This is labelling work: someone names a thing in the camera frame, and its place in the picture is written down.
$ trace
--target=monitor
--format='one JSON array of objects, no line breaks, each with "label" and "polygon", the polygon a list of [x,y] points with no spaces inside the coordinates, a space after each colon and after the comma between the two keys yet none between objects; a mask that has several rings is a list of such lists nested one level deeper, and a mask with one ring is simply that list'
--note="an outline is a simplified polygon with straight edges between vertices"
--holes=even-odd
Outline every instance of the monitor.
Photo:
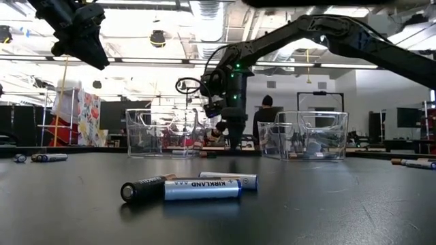
[{"label": "monitor", "polygon": [[[120,131],[125,129],[126,109],[150,109],[150,101],[102,101],[100,104],[100,129]],[[151,117],[145,118],[151,124]]]},{"label": "monitor", "polygon": [[396,126],[398,128],[420,128],[422,112],[415,108],[397,108]]}]

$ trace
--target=white wall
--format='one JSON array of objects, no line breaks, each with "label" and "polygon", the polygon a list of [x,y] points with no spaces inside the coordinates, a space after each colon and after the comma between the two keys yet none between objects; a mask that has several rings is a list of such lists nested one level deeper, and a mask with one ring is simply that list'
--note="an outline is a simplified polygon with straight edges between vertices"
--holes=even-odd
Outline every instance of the white wall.
[{"label": "white wall", "polygon": [[[267,88],[266,81],[276,81],[276,88]],[[307,83],[307,75],[282,76],[276,75],[267,77],[265,75],[256,75],[248,79],[247,85],[247,114],[248,121],[244,133],[251,134],[253,132],[253,116],[255,114],[255,106],[260,106],[265,95],[270,95],[273,98],[274,106],[283,106],[284,110],[297,110],[297,92],[313,92],[318,91],[318,82],[327,82],[328,92],[335,92],[334,80],[331,80],[327,75],[311,75],[311,84]],[[310,107],[333,107],[340,110],[339,103],[331,97],[315,97],[309,95],[301,104],[300,110],[308,110]]]},{"label": "white wall", "polygon": [[427,87],[390,71],[356,70],[336,80],[336,90],[345,93],[345,111],[349,112],[349,129],[368,133],[370,111],[405,107],[429,100]]}]

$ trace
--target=window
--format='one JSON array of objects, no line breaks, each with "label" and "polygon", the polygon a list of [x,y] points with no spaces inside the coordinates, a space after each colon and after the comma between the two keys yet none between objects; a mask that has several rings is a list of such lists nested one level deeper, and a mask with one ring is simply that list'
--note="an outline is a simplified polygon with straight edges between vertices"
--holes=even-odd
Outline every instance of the window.
[{"label": "window", "polygon": [[432,104],[431,104],[431,107],[432,108],[435,108],[436,107],[436,105],[435,105],[435,91],[434,90],[430,90],[430,101],[431,102],[433,102]]}]

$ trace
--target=person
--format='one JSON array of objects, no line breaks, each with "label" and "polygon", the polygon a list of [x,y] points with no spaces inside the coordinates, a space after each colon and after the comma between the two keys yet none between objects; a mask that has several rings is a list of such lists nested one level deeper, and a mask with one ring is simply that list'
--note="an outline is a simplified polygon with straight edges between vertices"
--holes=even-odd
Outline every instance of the person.
[{"label": "person", "polygon": [[206,130],[204,136],[204,146],[225,146],[225,137],[223,132],[227,129],[226,122],[218,122],[214,129]]},{"label": "person", "polygon": [[277,110],[273,108],[273,98],[266,95],[262,100],[262,108],[260,108],[253,117],[253,137],[256,145],[259,145],[258,122],[273,123],[276,115]]}]

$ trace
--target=table surface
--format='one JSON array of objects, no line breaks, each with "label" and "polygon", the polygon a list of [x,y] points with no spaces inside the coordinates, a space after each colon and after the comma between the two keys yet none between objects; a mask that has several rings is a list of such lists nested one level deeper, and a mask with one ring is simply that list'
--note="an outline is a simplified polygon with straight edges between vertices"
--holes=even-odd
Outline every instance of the table surface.
[{"label": "table surface", "polygon": [[[434,244],[435,172],[388,161],[129,159],[71,154],[0,160],[0,244]],[[124,182],[200,171],[259,174],[240,201],[126,206]]]}]

